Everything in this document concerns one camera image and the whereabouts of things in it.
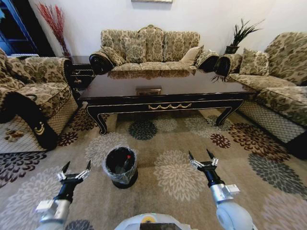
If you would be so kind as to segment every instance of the floral patterned rug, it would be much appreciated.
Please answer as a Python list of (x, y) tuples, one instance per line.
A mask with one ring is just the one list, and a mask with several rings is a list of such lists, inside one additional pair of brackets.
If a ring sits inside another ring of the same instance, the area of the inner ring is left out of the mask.
[[(237, 184), (241, 193), (235, 201), (259, 230), (306, 230), (307, 161), (293, 157), (239, 114), (215, 127), (219, 114), (119, 115), (116, 129), (101, 136), (85, 110), (79, 110), (55, 150), (0, 154), (0, 229), (35, 229), (35, 207), (61, 187), (56, 173), (68, 161), (72, 173), (80, 172), (89, 160), (92, 171), (76, 187), (66, 230), (111, 230), (149, 212), (169, 214), (199, 230), (221, 229), (206, 178), (188, 159), (190, 150), (196, 159), (208, 160), (209, 149), (220, 159), (217, 173), (227, 184)], [(139, 177), (126, 190), (114, 187), (101, 166), (115, 146), (129, 146), (138, 154)]]

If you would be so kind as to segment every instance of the red dried branches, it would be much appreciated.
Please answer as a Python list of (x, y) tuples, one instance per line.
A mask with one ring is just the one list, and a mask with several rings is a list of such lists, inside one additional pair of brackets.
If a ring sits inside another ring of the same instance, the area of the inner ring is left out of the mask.
[(63, 48), (64, 56), (70, 56), (69, 51), (66, 48), (66, 44), (63, 37), (64, 22), (65, 16), (63, 10), (57, 5), (53, 8), (51, 5), (47, 6), (46, 4), (39, 3), (36, 5), (40, 14), (46, 20), (48, 25), (53, 31), (53, 34), (59, 41), (60, 45)]

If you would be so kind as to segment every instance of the white wall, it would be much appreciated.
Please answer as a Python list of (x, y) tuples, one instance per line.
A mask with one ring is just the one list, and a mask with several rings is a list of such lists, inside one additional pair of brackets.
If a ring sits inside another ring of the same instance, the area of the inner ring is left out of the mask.
[(239, 45), (264, 48), (278, 34), (307, 31), (306, 0), (173, 0), (169, 3), (131, 0), (29, 0), (56, 53), (61, 48), (51, 29), (39, 14), (38, 2), (56, 4), (65, 13), (64, 37), (72, 55), (89, 55), (100, 47), (103, 29), (139, 30), (154, 24), (163, 30), (192, 30), (201, 35), (201, 44), (223, 54), (232, 41), (233, 27), (240, 19), (256, 23), (263, 30), (250, 34)]

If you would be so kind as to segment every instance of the potted plant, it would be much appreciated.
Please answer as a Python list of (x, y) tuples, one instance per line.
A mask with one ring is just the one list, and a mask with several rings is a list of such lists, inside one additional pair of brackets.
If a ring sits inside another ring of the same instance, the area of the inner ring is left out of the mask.
[(263, 22), (264, 20), (255, 23), (251, 26), (247, 26), (247, 24), (249, 23), (249, 21), (247, 21), (246, 23), (244, 23), (243, 19), (241, 18), (241, 28), (239, 27), (239, 25), (235, 25), (235, 31), (234, 31), (234, 41), (232, 42), (232, 44), (230, 46), (226, 47), (226, 51), (225, 54), (234, 54), (237, 50), (238, 50), (238, 44), (244, 39), (246, 38), (247, 35), (249, 35), (252, 32), (255, 32), (257, 30), (261, 30), (256, 28), (257, 25), (259, 25), (261, 22)]

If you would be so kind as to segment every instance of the black trash can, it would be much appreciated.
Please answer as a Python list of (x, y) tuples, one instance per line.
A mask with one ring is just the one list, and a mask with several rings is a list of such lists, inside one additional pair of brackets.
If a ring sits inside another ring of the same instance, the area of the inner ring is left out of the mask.
[(118, 147), (109, 152), (103, 169), (117, 188), (129, 188), (138, 178), (136, 153), (127, 147)]

